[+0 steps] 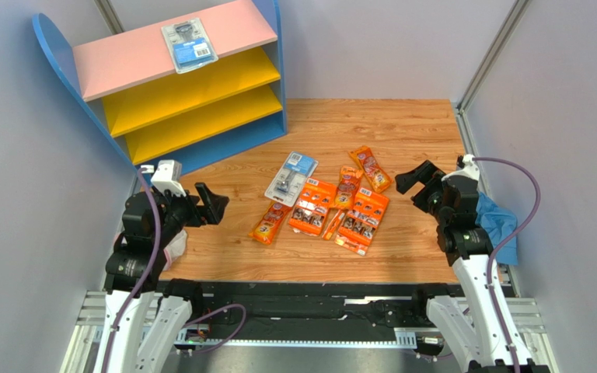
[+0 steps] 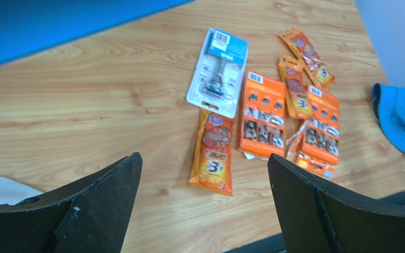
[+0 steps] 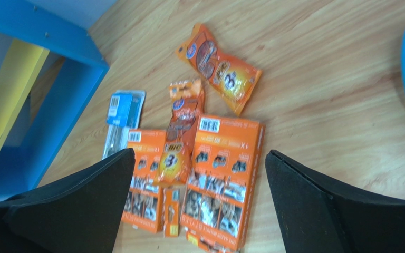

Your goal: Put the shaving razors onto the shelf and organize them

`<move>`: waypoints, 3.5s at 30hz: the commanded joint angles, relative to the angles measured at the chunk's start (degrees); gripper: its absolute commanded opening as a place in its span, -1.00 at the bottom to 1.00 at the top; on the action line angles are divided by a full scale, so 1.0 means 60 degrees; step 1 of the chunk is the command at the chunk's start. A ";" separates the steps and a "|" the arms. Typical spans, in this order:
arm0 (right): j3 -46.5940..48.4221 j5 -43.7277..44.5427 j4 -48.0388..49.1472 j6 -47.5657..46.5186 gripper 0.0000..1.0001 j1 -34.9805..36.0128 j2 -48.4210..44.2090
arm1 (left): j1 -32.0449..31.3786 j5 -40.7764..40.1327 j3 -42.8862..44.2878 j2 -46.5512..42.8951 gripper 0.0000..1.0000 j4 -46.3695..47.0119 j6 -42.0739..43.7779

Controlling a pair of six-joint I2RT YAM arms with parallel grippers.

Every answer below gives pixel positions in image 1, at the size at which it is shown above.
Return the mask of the blue Gillette razor blister pack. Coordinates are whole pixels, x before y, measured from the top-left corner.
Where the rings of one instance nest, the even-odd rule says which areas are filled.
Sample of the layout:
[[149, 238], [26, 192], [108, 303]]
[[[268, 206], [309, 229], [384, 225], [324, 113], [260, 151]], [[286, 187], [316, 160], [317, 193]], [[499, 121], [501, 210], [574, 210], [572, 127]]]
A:
[[292, 207], [319, 161], [299, 152], [291, 152], [265, 190], [264, 196], [274, 203]]

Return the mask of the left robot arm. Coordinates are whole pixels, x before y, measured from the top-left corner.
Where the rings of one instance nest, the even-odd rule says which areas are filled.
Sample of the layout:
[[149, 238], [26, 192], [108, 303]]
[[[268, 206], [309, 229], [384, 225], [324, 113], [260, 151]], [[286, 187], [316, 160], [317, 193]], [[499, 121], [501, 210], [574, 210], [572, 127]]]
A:
[[196, 183], [197, 194], [174, 194], [146, 186], [129, 197], [122, 215], [124, 230], [106, 262], [105, 318], [96, 372], [159, 372], [179, 331], [203, 305], [201, 285], [175, 279], [166, 286], [150, 329], [144, 325], [167, 263], [165, 248], [187, 227], [217, 225], [227, 196]]

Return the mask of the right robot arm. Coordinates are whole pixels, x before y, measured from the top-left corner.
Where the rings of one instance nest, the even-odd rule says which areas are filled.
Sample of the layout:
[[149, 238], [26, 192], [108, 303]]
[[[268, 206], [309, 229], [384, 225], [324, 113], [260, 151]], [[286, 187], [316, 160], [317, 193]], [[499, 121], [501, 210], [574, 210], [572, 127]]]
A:
[[444, 337], [463, 372], [548, 372], [534, 361], [511, 317], [498, 276], [498, 251], [477, 224], [480, 168], [472, 155], [460, 156], [458, 169], [445, 173], [430, 161], [396, 175], [396, 190], [414, 185], [414, 206], [437, 221], [437, 242], [467, 300], [467, 313], [441, 285], [421, 296], [425, 315]]

